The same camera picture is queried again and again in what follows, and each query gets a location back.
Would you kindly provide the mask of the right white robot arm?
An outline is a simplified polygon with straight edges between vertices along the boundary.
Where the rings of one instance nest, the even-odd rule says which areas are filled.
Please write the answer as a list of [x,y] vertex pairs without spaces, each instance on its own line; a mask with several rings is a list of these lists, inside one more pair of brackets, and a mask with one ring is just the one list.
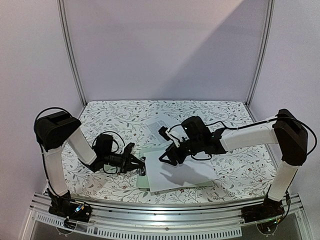
[[262,218],[269,218],[278,210],[278,202],[290,188],[298,169],[317,147],[316,134],[285,108],[274,116],[243,126],[228,127],[222,121],[219,124],[221,128],[211,131],[200,116],[191,116],[179,124],[186,138],[173,133],[173,126],[162,126],[158,133],[171,143],[159,161],[176,166],[198,153],[214,156],[255,146],[277,148],[280,158],[277,172],[266,193],[267,200],[258,208]]

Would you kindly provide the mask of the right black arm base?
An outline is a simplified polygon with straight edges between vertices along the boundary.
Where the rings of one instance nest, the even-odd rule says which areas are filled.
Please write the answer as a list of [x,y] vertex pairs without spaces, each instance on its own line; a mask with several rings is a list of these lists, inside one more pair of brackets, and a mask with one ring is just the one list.
[[274,201],[265,197],[261,204],[243,207],[240,216],[244,219],[245,223],[267,220],[267,223],[277,225],[287,217],[290,210],[291,198],[288,191],[285,193],[285,201],[287,211],[284,209],[282,200]]

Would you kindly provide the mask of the printed text paper sheet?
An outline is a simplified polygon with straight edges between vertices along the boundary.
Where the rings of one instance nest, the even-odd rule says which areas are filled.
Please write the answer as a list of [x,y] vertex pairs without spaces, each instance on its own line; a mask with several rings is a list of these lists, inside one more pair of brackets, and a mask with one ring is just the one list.
[[144,123],[149,131],[155,136],[160,144],[165,144],[167,141],[159,134],[161,127],[170,128],[178,124],[178,121],[170,118],[168,115],[163,113],[158,113],[147,119]]

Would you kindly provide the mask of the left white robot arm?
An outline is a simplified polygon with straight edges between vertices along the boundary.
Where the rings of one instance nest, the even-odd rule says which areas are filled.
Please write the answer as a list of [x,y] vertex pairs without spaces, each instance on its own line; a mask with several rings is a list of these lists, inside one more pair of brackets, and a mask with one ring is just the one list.
[[89,143],[81,130],[81,121],[61,107],[51,107],[53,113],[44,115],[42,110],[35,118],[33,131],[39,144],[42,163],[48,184],[48,192],[59,198],[55,209],[63,216],[74,213],[74,205],[66,200],[70,196],[66,184],[62,152],[69,145],[78,160],[95,173],[106,165],[114,167],[119,173],[133,170],[143,171],[145,163],[132,154],[133,142],[113,150],[113,131],[100,133],[93,143]]

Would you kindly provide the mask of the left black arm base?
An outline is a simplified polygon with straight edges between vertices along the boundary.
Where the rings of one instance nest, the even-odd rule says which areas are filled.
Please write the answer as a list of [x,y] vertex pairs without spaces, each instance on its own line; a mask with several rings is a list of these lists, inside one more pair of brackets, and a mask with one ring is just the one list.
[[72,199],[69,191],[62,196],[57,196],[48,188],[47,193],[51,199],[48,210],[50,214],[66,218],[67,220],[84,223],[89,222],[92,214],[92,207],[87,202]]

